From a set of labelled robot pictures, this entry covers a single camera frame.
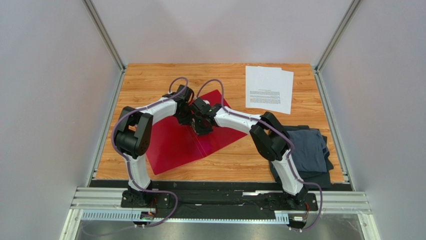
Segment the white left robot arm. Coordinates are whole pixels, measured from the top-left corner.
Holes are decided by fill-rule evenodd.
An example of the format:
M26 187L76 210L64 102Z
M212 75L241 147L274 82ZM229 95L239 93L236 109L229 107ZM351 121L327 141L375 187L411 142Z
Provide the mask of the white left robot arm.
M111 143L126 164L129 176L126 200L149 202L155 194L165 191L150 190L151 179L146 165L146 152L151 143L152 128L155 123L174 116L182 125L190 123L189 103L194 98L194 91L180 85L176 92L163 95L158 101L147 106L123 108L118 122L111 133Z

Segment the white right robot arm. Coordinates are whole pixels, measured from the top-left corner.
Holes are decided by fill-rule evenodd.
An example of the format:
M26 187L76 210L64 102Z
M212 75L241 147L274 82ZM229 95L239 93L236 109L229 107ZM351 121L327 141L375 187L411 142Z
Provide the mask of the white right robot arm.
M196 98L189 108L193 113L192 127L198 135L209 134L213 127L229 128L250 135L258 153L274 166L283 191L297 204L305 200L308 190L292 158L295 146L271 112L253 115L218 103L211 106L201 98Z

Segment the red plastic folder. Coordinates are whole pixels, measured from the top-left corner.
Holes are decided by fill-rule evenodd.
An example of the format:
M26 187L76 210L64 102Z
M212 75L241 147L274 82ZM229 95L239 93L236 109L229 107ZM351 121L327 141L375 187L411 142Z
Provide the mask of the red plastic folder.
M181 125L175 116L152 126L146 158L155 175L203 159L247 136L228 127L213 127L206 135L197 135L190 125Z

